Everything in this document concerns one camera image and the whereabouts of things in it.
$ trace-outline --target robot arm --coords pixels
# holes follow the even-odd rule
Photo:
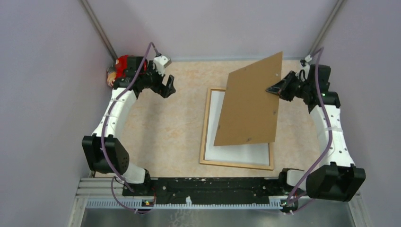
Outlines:
[[[292,101],[295,96],[303,99],[315,123],[321,153],[329,143],[329,130],[332,131],[332,142],[327,155],[319,163],[319,168],[311,172],[299,188],[306,191],[311,198],[349,201],[365,180],[365,170],[356,168],[348,153],[340,121],[340,100],[336,92],[329,91],[331,68],[325,65],[319,65],[318,68],[320,92],[331,123],[331,128],[328,128],[317,97],[315,65],[309,66],[307,62],[301,61],[303,68],[298,73],[291,71],[266,91],[286,101]],[[295,186],[305,172],[288,170],[286,174],[287,184]]]
[[[150,88],[163,98],[167,98],[175,92],[173,85],[174,77],[172,75],[169,76],[167,84],[163,84],[164,72],[166,67],[171,63],[171,60],[164,55],[159,55],[152,61],[147,62],[144,68],[140,69],[141,72],[134,85],[116,101],[117,96],[132,82],[141,61],[142,57],[139,56],[127,57],[127,67],[123,71],[123,76],[117,78],[113,83],[112,97],[102,120],[92,135],[85,136],[82,140],[82,147],[89,168],[92,171],[104,174],[112,173],[113,171],[103,155],[100,142],[102,127],[108,116],[108,122],[105,126],[105,148],[107,155],[116,170],[125,178],[126,182],[135,184],[144,183],[147,171],[130,162],[128,152],[118,140],[121,137],[128,113],[143,89]],[[116,103],[112,111],[108,113],[114,101]]]

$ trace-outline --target brown cardboard panel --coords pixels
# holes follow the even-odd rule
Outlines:
[[[266,88],[281,80],[283,52],[228,75],[214,146],[272,143],[279,97]]]

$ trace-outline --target beige table surface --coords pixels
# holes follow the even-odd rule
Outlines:
[[[173,62],[166,74],[175,76],[177,92],[163,99],[147,89],[130,110],[120,139],[130,161],[152,177],[278,176],[285,167],[307,169],[319,156],[318,142],[298,98],[279,102],[273,171],[199,164],[208,88],[225,87],[230,72],[253,62]],[[297,69],[297,61],[283,61],[281,77]]]

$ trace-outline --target wooden frame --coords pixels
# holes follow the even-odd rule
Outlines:
[[[207,98],[206,98],[206,107],[205,107],[205,119],[203,121],[202,141],[201,141],[201,145],[200,145],[199,163],[204,164],[204,165],[214,165],[214,166],[273,170],[274,169],[273,143],[269,143],[269,166],[205,160],[206,138],[208,136],[207,133],[208,133],[208,124],[209,124],[209,110],[210,110],[211,94],[212,94],[212,91],[225,91],[225,90],[226,90],[225,88],[209,88],[208,89],[208,94],[207,94]]]

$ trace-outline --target gray wall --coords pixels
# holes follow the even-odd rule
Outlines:
[[[2,0],[0,31],[0,226],[65,226],[111,58],[77,0]]]
[[[375,226],[400,226],[401,1],[348,1],[323,45],[349,152]]]
[[[304,57],[336,0],[89,0],[117,54],[152,40],[173,60]]]

